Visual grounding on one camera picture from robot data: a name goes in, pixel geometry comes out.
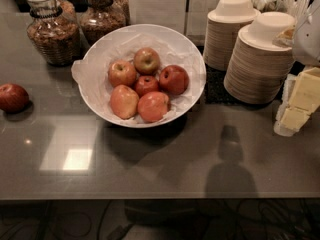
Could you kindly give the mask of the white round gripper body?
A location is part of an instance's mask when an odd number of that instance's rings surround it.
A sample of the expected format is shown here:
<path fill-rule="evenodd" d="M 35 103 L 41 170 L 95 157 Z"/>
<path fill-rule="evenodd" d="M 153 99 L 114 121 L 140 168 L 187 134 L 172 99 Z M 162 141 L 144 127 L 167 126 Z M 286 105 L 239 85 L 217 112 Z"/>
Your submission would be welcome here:
<path fill-rule="evenodd" d="M 320 66 L 320 0 L 314 0 L 298 20 L 292 54 L 303 65 Z"/>

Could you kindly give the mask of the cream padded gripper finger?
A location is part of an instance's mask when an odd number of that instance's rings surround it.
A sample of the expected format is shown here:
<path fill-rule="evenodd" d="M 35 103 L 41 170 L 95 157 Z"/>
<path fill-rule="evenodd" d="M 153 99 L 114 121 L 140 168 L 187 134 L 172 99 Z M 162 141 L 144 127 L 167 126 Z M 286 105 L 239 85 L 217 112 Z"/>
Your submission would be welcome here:
<path fill-rule="evenodd" d="M 289 74 L 284 83 L 274 132 L 285 137 L 293 136 L 319 107 L 320 68 L 306 66 L 297 76 Z"/>
<path fill-rule="evenodd" d="M 276 46 L 288 48 L 293 45 L 294 28 L 290 27 L 277 34 L 272 43 Z"/>

